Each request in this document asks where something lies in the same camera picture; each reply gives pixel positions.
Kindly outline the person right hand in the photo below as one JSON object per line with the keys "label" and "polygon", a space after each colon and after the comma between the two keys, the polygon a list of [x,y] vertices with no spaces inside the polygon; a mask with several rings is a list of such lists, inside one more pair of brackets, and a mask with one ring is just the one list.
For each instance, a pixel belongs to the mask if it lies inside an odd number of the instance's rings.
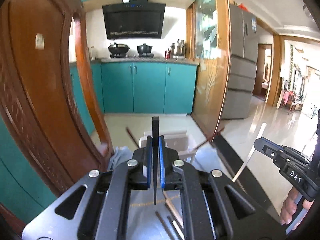
{"label": "person right hand", "polygon": [[297,211],[297,204],[295,203],[298,198],[299,192],[292,187],[288,192],[287,198],[284,200],[280,211],[280,224],[289,225],[292,222],[293,215]]}

